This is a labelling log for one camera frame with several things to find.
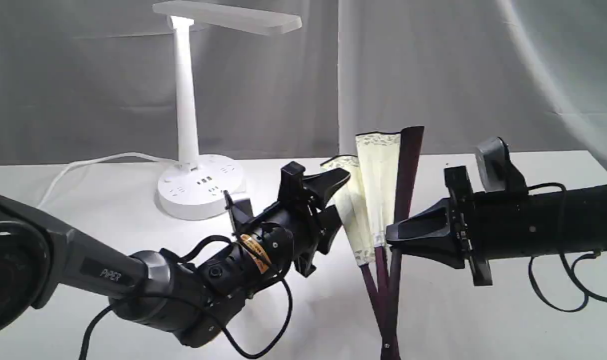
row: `orange sticker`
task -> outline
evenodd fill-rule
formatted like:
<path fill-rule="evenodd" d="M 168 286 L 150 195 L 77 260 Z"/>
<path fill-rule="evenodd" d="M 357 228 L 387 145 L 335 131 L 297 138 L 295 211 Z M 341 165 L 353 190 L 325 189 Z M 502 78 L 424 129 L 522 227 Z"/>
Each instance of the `orange sticker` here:
<path fill-rule="evenodd" d="M 243 243 L 246 244 L 248 246 L 248 248 L 251 248 L 252 251 L 261 255 L 264 259 L 266 259 L 267 262 L 269 262 L 269 264 L 272 264 L 272 262 L 270 261 L 270 258 L 268 257 L 268 254 L 263 249 L 263 247 L 260 245 L 260 243 L 258 243 L 257 240 L 255 240 L 254 237 L 243 234 L 243 235 L 241 235 L 241 241 L 243 241 Z M 257 264 L 257 268 L 259 269 L 260 273 L 264 274 L 266 271 L 268 271 L 269 266 L 267 264 L 265 264 L 262 260 L 255 257 L 255 255 L 249 253 L 248 250 L 246 250 L 246 249 L 244 249 L 244 250 L 254 260 L 255 264 Z"/>

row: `black cable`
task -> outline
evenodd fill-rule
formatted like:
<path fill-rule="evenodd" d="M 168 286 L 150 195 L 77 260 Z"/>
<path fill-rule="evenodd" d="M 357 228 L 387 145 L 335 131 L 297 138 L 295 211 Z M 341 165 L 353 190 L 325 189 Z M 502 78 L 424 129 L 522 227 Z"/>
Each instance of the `black cable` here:
<path fill-rule="evenodd" d="M 294 237 L 291 237 L 291 238 L 293 241 L 292 246 L 294 247 L 295 240 L 294 240 Z M 286 282 L 283 274 L 281 274 L 281 272 L 278 271 L 276 269 L 276 267 L 273 266 L 273 264 L 271 264 L 265 257 L 263 257 L 262 255 L 260 255 L 259 253 L 257 253 L 253 249 L 251 249 L 243 241 L 237 241 L 237 244 L 239 244 L 239 246 L 241 246 L 246 251 L 251 253 L 251 255 L 253 255 L 257 259 L 261 260 L 261 262 L 263 262 L 263 264 L 265 264 L 270 269 L 270 271 L 275 273 L 275 275 L 279 278 L 279 281 L 281 282 L 281 284 L 283 284 L 283 288 L 285 289 L 285 292 L 286 292 L 287 298 L 288 298 L 288 311 L 285 315 L 285 321 L 283 321 L 283 326 L 281 326 L 281 330 L 279 330 L 277 335 L 272 339 L 272 341 L 270 341 L 270 343 L 262 351 L 259 351 L 258 353 L 247 353 L 246 351 L 244 351 L 244 349 L 242 349 L 241 346 L 239 346 L 237 341 L 235 341 L 235 338 L 233 338 L 232 333 L 230 333 L 230 331 L 228 331 L 228 328 L 226 328 L 226 325 L 224 325 L 224 323 L 222 321 L 220 321 L 214 314 L 209 312 L 209 310 L 207 310 L 205 307 L 198 305 L 197 303 L 193 303 L 192 301 L 189 301 L 187 299 L 180 298 L 178 296 L 162 294 L 162 293 L 158 293 L 158 292 L 149 292 L 149 293 L 144 293 L 144 294 L 133 294 L 132 296 L 123 297 L 121 299 L 114 301 L 114 303 L 111 303 L 110 305 L 106 306 L 101 312 L 99 312 L 97 314 L 97 316 L 95 316 L 92 319 L 92 321 L 90 321 L 90 323 L 88 324 L 88 326 L 86 328 L 86 331 L 83 334 L 83 338 L 81 341 L 81 351 L 79 352 L 79 360 L 86 360 L 86 358 L 88 356 L 88 349 L 90 346 L 91 335 L 93 333 L 95 326 L 97 326 L 97 323 L 99 323 L 99 321 L 101 319 L 103 319 L 103 317 L 105 317 L 109 312 L 113 311 L 116 307 L 123 305 L 123 304 L 127 303 L 128 301 L 132 301 L 135 299 L 141 299 L 141 298 L 169 299 L 169 300 L 174 300 L 174 301 L 180 301 L 184 304 L 193 306 L 195 309 L 199 310 L 200 312 L 203 312 L 206 316 L 210 317 L 212 319 L 212 321 L 214 321 L 214 324 L 217 325 L 221 329 L 221 332 L 225 335 L 225 337 L 230 342 L 231 346 L 237 351 L 237 353 L 239 353 L 239 355 L 241 355 L 242 357 L 244 357 L 246 359 L 258 359 L 258 358 L 261 358 L 262 356 L 266 355 L 277 344 L 277 342 L 281 339 L 281 337 L 286 332 L 286 329 L 288 328 L 288 324 L 290 323 L 290 318 L 292 317 L 292 314 L 293 314 L 293 294 L 290 291 L 288 282 Z M 194 254 L 195 254 L 194 250 L 190 251 L 190 255 L 194 255 Z"/>
<path fill-rule="evenodd" d="M 548 301 L 548 299 L 546 299 L 544 294 L 542 294 L 541 289 L 539 289 L 539 285 L 537 285 L 537 281 L 535 280 L 535 275 L 533 274 L 533 261 L 535 260 L 535 258 L 537 256 L 532 256 L 530 258 L 530 263 L 528 264 L 528 278 L 530 279 L 530 285 L 532 286 L 532 290 L 537 295 L 537 297 L 539 297 L 539 299 L 541 299 L 541 301 L 543 301 L 546 305 L 550 306 L 551 308 L 553 308 L 555 310 L 558 310 L 560 312 L 565 312 L 565 313 L 580 312 L 588 305 L 589 298 L 592 298 L 596 301 L 601 301 L 603 303 L 607 303 L 607 296 L 601 296 L 600 294 L 596 294 L 596 293 L 590 291 L 589 289 L 587 289 L 582 284 L 582 282 L 577 278 L 577 275 L 575 274 L 575 266 L 577 265 L 578 262 L 580 262 L 581 260 L 587 260 L 587 259 L 594 260 L 599 256 L 600 253 L 598 251 L 594 251 L 592 253 L 585 253 L 584 255 L 579 256 L 576 260 L 574 260 L 572 265 L 569 265 L 568 259 L 566 258 L 566 253 L 564 252 L 564 249 L 562 246 L 562 241 L 563 241 L 562 236 L 564 235 L 564 215 L 565 215 L 565 211 L 566 211 L 566 194 L 567 194 L 566 186 L 564 186 L 564 184 L 560 184 L 559 182 L 545 182 L 543 184 L 538 184 L 538 185 L 528 187 L 528 191 L 534 191 L 536 189 L 547 188 L 547 187 L 557 187 L 561 190 L 561 200 L 559 201 L 559 215 L 557 217 L 557 231 L 556 231 L 556 241 L 557 241 L 557 246 L 558 246 L 557 251 L 559 253 L 559 259 L 561 260 L 561 264 L 563 265 L 563 268 L 566 271 L 566 274 L 568 275 L 568 277 L 570 278 L 572 283 L 575 285 L 575 287 L 577 287 L 577 289 L 579 289 L 579 291 L 581 291 L 584 294 L 584 301 L 580 306 L 576 307 L 575 309 L 571 309 L 571 310 L 561 309 L 561 308 L 553 305 L 552 303 L 550 303 L 550 301 Z"/>

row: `white power cord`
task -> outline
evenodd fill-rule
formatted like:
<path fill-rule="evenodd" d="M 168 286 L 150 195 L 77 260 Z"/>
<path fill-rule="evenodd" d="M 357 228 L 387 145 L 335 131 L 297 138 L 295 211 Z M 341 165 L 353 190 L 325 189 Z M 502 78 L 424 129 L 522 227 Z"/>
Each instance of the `white power cord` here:
<path fill-rule="evenodd" d="M 166 159 L 164 157 L 156 157 L 156 156 L 152 156 L 152 155 L 146 155 L 145 153 L 141 153 L 141 152 L 123 152 L 123 153 L 116 153 L 115 155 L 100 157 L 97 159 L 74 161 L 74 162 L 71 162 L 70 164 L 66 165 L 59 172 L 59 174 L 57 174 L 57 176 L 54 177 L 52 182 L 50 182 L 48 189 L 46 189 L 45 193 L 43 193 L 43 196 L 41 196 L 41 200 L 39 201 L 39 204 L 36 206 L 36 208 L 41 209 L 43 207 L 43 205 L 46 203 L 46 201 L 50 197 L 50 194 L 53 192 L 55 185 L 57 185 L 57 182 L 59 182 L 59 180 L 61 180 L 61 178 L 63 178 L 64 175 L 66 175 L 66 173 L 68 173 L 68 171 L 71 171 L 78 167 L 89 166 L 91 164 L 97 164 L 97 163 L 101 163 L 101 162 L 107 162 L 109 160 L 127 158 L 127 157 L 141 158 L 141 159 L 150 160 L 151 162 L 158 162 L 158 163 L 169 163 L 169 164 L 178 164 L 178 165 L 182 164 L 181 162 L 179 162 L 177 160 Z"/>

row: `white table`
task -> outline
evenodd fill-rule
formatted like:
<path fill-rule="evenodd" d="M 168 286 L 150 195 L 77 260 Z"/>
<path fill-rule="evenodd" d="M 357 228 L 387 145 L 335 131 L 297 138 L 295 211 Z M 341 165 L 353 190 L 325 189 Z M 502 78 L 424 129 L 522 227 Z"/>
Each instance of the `white table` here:
<path fill-rule="evenodd" d="M 289 159 L 242 161 L 258 213 L 276 198 L 279 169 Z M 297 160 L 308 173 L 322 159 Z M 607 183 L 607 172 L 587 152 L 514 153 L 513 161 L 529 184 L 562 182 L 569 189 Z M 475 157 L 421 157 L 411 212 L 447 196 L 443 168 L 468 166 L 480 191 Z M 57 185 L 46 210 L 126 254 L 169 248 L 182 255 L 200 239 L 230 233 L 227 216 L 183 221 L 163 214 L 153 201 L 162 164 L 96 164 L 75 170 Z M 0 194 L 34 205 L 57 166 L 0 166 Z M 208 246 L 197 259 L 217 250 Z M 590 301 L 583 312 L 564 314 L 545 306 L 528 283 L 527 259 L 491 263 L 493 287 L 473 287 L 468 269 L 405 257 L 399 308 L 402 358 L 438 360 L 607 359 L 607 304 Z M 291 271 L 287 280 L 294 313 L 284 337 L 266 359 L 374 360 L 381 338 L 361 275 L 343 231 L 331 253 L 315 258 L 317 272 L 306 279 Z M 537 259 L 542 290 L 559 306 L 574 306 L 582 296 L 562 271 L 558 257 Z M 607 295 L 607 253 L 585 262 L 580 278 Z M 29 309 L 0 332 L 0 360 L 77 358 L 82 334 L 107 304 L 102 296 L 61 285 L 41 310 Z M 244 349 L 261 350 L 279 330 L 287 308 L 285 292 L 274 285 L 260 292 L 230 322 Z M 146 326 L 109 315 L 96 328 L 89 360 L 240 359 L 223 335 L 192 349 Z"/>

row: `white fabric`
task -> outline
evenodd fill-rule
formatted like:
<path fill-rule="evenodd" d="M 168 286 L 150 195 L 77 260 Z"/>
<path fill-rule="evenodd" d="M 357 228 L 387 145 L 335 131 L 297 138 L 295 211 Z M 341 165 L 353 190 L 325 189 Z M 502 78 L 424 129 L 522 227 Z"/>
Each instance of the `white fabric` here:
<path fill-rule="evenodd" d="M 350 173 L 350 180 L 332 197 L 343 223 L 345 234 L 359 266 L 375 261 L 373 239 L 370 236 L 364 184 L 358 158 L 351 155 L 334 157 L 321 165 L 324 170 L 336 168 Z"/>
<path fill-rule="evenodd" d="M 375 248 L 386 246 L 386 226 L 395 219 L 395 189 L 401 134 L 369 133 L 356 137 L 367 205 L 370 235 Z"/>

